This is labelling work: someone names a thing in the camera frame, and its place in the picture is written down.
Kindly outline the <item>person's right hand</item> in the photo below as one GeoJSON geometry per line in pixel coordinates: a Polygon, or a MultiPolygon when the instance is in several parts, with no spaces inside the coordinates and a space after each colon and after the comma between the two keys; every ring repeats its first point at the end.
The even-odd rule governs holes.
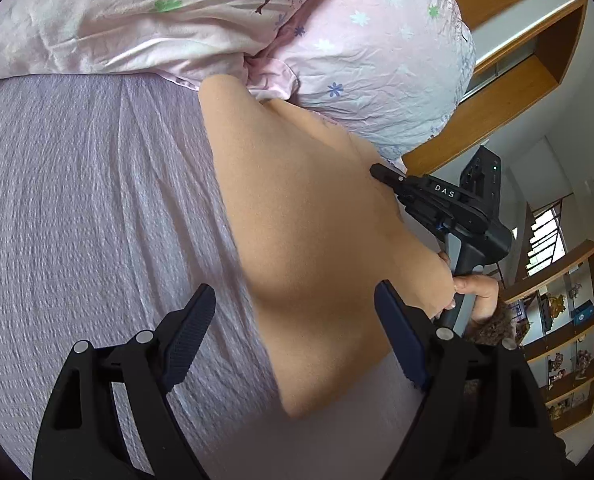
{"type": "Polygon", "coordinates": [[[475,330],[488,323],[497,310],[499,284],[493,278],[483,274],[453,276],[450,272],[449,259],[446,254],[439,252],[431,256],[433,270],[431,270],[431,300],[433,305],[429,309],[430,318],[450,312],[457,307],[458,295],[473,297],[474,304],[468,315],[466,328],[475,330]]]}

